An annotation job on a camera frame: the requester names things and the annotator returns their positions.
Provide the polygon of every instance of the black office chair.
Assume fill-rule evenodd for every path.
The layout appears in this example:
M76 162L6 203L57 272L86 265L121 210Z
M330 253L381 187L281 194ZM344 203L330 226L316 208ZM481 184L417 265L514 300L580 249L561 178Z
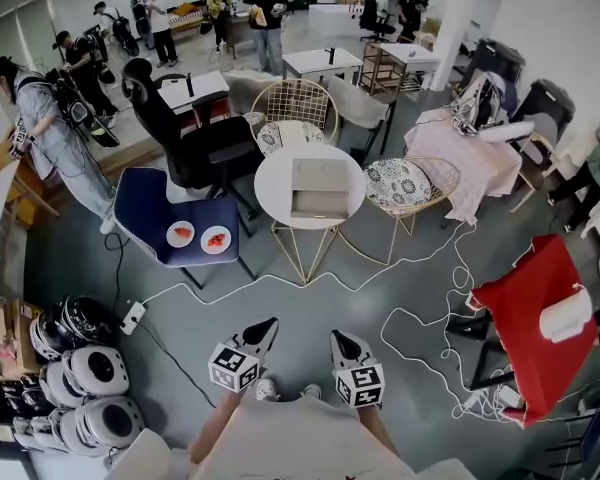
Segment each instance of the black office chair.
M232 194L247 210L256 210L232 182L253 174L264 159L243 117L224 119L180 137L180 121L151 80L151 63L132 59L122 70L123 92L136 117L164 149L171 181L182 188L210 187L208 198Z
M387 25L386 18L378 18L378 0L365 0L364 9L360 15L360 28L373 32L372 36L363 36L360 41L373 41L375 43L388 43L389 40L383 37L385 34L395 33L395 27Z

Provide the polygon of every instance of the red tablecloth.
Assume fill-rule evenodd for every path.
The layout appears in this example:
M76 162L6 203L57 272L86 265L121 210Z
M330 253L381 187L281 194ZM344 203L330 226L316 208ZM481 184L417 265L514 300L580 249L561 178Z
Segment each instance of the red tablecloth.
M540 332L540 313L564 300L580 283L558 235L533 238L532 250L505 277L473 291L493 316L515 373L524 409L505 414L529 426L545 417L564 396L598 336L592 318L581 334L553 343Z

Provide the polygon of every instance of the paper towel roll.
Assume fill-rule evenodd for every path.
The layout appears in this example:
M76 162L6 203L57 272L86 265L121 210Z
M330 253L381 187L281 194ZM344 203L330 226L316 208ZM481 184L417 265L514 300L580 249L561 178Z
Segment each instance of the paper towel roll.
M559 343L580 334L592 315L591 297L583 288L540 313L540 332L548 340Z

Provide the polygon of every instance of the white shirt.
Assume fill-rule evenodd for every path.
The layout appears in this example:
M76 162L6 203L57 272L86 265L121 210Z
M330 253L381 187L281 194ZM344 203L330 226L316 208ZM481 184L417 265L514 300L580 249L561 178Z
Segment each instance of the white shirt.
M155 9L165 11L165 14L160 14ZM169 30L169 14L166 12L167 7L164 5L164 0L147 0L147 9L151 9L149 21L151 22L152 32L163 32Z

